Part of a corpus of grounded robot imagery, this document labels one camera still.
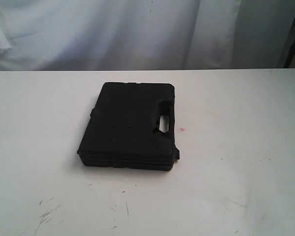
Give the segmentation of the black plastic tool case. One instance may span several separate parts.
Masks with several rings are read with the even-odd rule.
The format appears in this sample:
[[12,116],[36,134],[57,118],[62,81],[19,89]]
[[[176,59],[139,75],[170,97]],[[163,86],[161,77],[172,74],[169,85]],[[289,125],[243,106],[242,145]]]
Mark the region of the black plastic tool case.
[[85,166],[169,171],[179,160],[174,129],[173,85],[106,82],[77,154]]

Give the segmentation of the white backdrop curtain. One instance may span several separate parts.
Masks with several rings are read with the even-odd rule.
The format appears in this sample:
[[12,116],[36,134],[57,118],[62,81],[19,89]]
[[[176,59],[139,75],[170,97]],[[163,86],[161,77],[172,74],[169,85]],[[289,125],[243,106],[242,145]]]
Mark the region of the white backdrop curtain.
[[295,0],[0,0],[0,71],[273,68]]

